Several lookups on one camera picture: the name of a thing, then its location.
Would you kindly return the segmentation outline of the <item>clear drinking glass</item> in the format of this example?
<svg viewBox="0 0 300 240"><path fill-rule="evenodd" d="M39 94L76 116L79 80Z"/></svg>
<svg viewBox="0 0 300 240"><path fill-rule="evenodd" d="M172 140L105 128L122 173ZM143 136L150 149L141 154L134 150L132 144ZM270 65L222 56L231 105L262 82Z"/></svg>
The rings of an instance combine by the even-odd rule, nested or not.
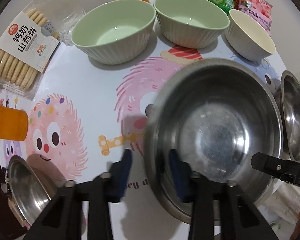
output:
<svg viewBox="0 0 300 240"><path fill-rule="evenodd" d="M71 33L76 23L85 15L79 0L50 0L49 19L66 46L73 45Z"/></svg>

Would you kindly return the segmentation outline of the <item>cream ceramic bowl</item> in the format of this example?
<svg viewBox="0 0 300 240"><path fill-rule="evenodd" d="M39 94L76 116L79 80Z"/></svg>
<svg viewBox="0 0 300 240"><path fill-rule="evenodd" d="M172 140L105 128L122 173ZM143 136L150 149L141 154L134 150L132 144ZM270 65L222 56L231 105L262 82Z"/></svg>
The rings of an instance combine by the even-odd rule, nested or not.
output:
<svg viewBox="0 0 300 240"><path fill-rule="evenodd" d="M232 48L249 61L258 61L276 53L275 43L266 30L247 14L231 9L225 32Z"/></svg>

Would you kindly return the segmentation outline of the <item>large steel bowl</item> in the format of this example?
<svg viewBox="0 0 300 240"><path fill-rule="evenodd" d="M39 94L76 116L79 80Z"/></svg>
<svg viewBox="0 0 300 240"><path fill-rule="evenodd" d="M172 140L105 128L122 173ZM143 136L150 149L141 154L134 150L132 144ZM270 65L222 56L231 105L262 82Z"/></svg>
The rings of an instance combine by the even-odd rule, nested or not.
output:
<svg viewBox="0 0 300 240"><path fill-rule="evenodd" d="M9 161L8 177L16 205L26 222L32 225L55 195L57 186L46 174L17 155Z"/></svg>
<svg viewBox="0 0 300 240"><path fill-rule="evenodd" d="M274 180L253 169L251 158L283 154L283 125L271 91L249 68L217 58L184 67L159 93L144 137L145 170L163 208L189 223L192 206L177 196L171 149L193 171L218 183L232 179L261 205Z"/></svg>

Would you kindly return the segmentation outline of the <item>small steel bowl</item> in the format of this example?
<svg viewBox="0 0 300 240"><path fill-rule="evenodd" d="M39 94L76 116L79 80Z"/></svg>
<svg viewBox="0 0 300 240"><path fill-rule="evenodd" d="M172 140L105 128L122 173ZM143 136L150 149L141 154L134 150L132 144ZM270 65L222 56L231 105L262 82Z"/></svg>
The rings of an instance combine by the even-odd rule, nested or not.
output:
<svg viewBox="0 0 300 240"><path fill-rule="evenodd" d="M300 161L300 83L293 73L282 73L274 96L283 124L283 151L291 160Z"/></svg>

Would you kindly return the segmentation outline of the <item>biscuit box clear plastic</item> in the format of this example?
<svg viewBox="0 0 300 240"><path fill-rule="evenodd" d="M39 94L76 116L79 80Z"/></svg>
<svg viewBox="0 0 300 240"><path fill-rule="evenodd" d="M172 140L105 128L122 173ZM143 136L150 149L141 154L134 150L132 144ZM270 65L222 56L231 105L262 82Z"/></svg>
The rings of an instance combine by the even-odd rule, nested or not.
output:
<svg viewBox="0 0 300 240"><path fill-rule="evenodd" d="M0 37L0 88L33 99L60 40L43 13L48 0L33 0Z"/></svg>

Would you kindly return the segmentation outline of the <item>green ceramic bowl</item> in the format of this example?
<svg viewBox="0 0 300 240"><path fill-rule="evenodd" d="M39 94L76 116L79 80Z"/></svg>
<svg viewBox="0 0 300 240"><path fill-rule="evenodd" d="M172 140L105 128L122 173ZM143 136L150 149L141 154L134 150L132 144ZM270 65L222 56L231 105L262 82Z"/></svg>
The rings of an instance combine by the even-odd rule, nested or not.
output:
<svg viewBox="0 0 300 240"><path fill-rule="evenodd" d="M161 32L186 48L208 47L228 28L227 14L208 0L155 0Z"/></svg>
<svg viewBox="0 0 300 240"><path fill-rule="evenodd" d="M117 0L89 11L75 25L72 43L97 62L116 65L139 56L149 42L156 10L141 0Z"/></svg>

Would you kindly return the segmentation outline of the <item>pink snack bag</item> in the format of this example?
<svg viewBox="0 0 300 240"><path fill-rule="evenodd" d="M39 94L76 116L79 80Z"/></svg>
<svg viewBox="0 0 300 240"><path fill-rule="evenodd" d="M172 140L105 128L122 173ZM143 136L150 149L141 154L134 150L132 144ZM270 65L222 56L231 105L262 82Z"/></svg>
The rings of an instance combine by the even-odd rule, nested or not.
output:
<svg viewBox="0 0 300 240"><path fill-rule="evenodd" d="M239 0L238 9L253 18L270 35L272 5L266 0Z"/></svg>

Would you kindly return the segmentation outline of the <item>orange drink bottle front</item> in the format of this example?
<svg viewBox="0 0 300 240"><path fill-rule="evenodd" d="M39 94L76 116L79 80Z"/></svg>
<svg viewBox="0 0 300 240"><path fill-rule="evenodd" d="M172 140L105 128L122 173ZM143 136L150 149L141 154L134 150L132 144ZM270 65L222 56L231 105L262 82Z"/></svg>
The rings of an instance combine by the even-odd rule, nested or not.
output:
<svg viewBox="0 0 300 240"><path fill-rule="evenodd" d="M24 141L28 130L28 116L23 110L0 106L0 139Z"/></svg>

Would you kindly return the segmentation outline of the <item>orange snack packet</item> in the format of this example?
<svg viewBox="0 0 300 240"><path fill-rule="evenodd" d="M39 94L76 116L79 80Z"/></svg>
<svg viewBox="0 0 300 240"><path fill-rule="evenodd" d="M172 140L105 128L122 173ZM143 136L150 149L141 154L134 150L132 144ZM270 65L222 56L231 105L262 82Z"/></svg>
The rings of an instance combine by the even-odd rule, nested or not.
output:
<svg viewBox="0 0 300 240"><path fill-rule="evenodd" d="M239 6L239 0L233 0L234 2L234 8L235 9L238 9L238 6Z"/></svg>

